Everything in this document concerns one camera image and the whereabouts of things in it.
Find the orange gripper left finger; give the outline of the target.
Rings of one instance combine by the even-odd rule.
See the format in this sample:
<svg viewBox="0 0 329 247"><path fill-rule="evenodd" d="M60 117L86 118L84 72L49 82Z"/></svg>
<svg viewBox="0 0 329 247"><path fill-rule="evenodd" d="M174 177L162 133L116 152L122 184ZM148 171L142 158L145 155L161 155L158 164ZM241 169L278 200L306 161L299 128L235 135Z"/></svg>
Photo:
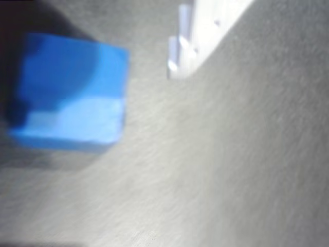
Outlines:
<svg viewBox="0 0 329 247"><path fill-rule="evenodd" d="M12 98L28 33L90 39L47 1L1 1L1 108Z"/></svg>

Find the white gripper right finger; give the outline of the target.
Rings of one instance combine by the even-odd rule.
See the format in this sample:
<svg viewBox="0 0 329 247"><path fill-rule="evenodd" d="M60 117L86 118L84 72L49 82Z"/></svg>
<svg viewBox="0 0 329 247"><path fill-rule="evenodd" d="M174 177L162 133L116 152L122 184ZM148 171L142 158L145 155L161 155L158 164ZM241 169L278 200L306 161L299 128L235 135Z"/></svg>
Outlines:
<svg viewBox="0 0 329 247"><path fill-rule="evenodd" d="M168 42L168 78L184 79L195 73L252 3L201 0L180 4L178 33Z"/></svg>

